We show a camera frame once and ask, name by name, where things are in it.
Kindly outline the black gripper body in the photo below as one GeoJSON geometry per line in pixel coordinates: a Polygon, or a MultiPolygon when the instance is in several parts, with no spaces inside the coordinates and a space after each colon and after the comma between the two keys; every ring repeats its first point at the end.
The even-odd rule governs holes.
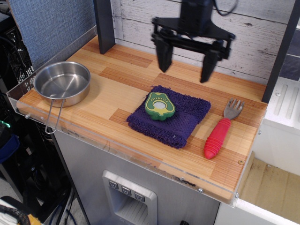
{"type": "Polygon", "coordinates": [[[178,18],[155,17],[152,41],[162,38],[170,45],[204,54],[208,50],[220,51],[220,59],[228,59],[235,35],[216,26],[212,20],[214,0],[183,0],[178,18]]]}

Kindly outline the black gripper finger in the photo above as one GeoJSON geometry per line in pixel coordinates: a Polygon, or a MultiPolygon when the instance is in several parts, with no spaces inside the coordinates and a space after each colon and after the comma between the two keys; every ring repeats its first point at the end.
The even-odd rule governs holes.
{"type": "Polygon", "coordinates": [[[217,62],[220,59],[220,51],[217,50],[208,50],[204,53],[203,65],[202,65],[202,73],[201,73],[201,83],[205,83],[209,80],[211,74],[214,71],[214,68],[217,62]]]}
{"type": "Polygon", "coordinates": [[[166,72],[172,63],[173,46],[162,38],[157,38],[155,45],[159,68],[166,72]]]}

